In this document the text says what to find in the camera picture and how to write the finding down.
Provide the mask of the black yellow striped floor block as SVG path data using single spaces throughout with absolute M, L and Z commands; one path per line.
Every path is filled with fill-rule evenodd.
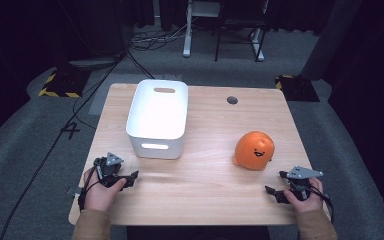
M 282 91 L 287 101 L 319 102 L 312 82 L 301 76 L 278 75 L 275 86 Z
M 91 75 L 90 71 L 71 69 L 54 70 L 39 91 L 39 96 L 80 98 Z

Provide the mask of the orange smiley face toy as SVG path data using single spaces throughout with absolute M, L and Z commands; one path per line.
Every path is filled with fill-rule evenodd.
M 246 169 L 263 171 L 272 160 L 274 151 L 274 141 L 269 135 L 251 131 L 237 142 L 233 163 Z

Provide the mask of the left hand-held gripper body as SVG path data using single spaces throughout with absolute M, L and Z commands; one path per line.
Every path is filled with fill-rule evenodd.
M 98 179 L 105 187 L 113 186 L 121 176 L 118 176 L 122 163 L 124 160 L 117 155 L 108 152 L 106 157 L 96 158 L 94 160 L 94 167 L 96 168 Z

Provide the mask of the white desk leg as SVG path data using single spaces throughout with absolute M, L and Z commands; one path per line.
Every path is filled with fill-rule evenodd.
M 264 42 L 264 38 L 265 38 L 265 31 L 260 28 L 253 29 L 250 34 L 250 40 L 254 50 L 256 62 L 261 62 L 265 59 L 264 54 L 262 52 L 262 45 Z
M 186 32 L 183 46 L 182 55 L 188 58 L 191 55 L 191 43 L 192 43 L 192 5 L 193 0 L 188 0 L 187 16 L 186 16 Z

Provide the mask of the dark stand base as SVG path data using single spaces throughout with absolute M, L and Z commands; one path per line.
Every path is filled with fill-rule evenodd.
M 70 61 L 70 64 L 80 69 L 103 69 L 116 63 L 114 58 L 92 58 Z

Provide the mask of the grey pillar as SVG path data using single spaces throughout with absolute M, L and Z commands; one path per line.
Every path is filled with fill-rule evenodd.
M 300 77 L 318 81 L 323 77 L 363 0 L 336 0 L 324 30 L 318 38 Z

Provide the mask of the black metal chair frame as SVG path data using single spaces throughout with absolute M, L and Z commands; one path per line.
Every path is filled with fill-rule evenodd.
M 262 12 L 220 12 L 217 18 L 217 43 L 214 60 L 218 61 L 220 47 L 223 43 L 250 45 L 254 54 L 250 34 L 253 29 L 260 28 L 265 31 L 266 36 L 267 27 L 268 25 Z

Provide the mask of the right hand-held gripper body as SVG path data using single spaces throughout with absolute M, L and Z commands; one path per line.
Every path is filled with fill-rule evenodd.
M 306 200 L 310 195 L 310 179 L 321 176 L 323 176 L 321 171 L 315 171 L 301 166 L 295 166 L 286 173 L 286 179 L 289 182 L 291 191 L 300 201 Z

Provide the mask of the person's right hand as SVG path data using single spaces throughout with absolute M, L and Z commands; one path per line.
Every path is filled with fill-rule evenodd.
M 290 190 L 284 190 L 283 193 L 297 213 L 323 209 L 323 200 L 314 193 L 311 193 L 305 201 L 298 200 Z

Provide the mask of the white plastic bin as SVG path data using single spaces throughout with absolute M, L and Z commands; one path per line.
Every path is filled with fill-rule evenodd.
M 136 87 L 126 132 L 139 157 L 177 159 L 182 155 L 188 113 L 188 86 L 174 80 L 142 80 Z

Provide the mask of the person's left hand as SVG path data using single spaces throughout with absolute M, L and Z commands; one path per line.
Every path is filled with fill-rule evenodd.
M 93 169 L 88 169 L 84 173 L 84 185 L 87 186 L 84 209 L 96 211 L 108 211 L 112 206 L 116 195 L 126 184 L 124 178 L 118 180 L 112 187 L 106 188 L 98 179 L 97 173 Z

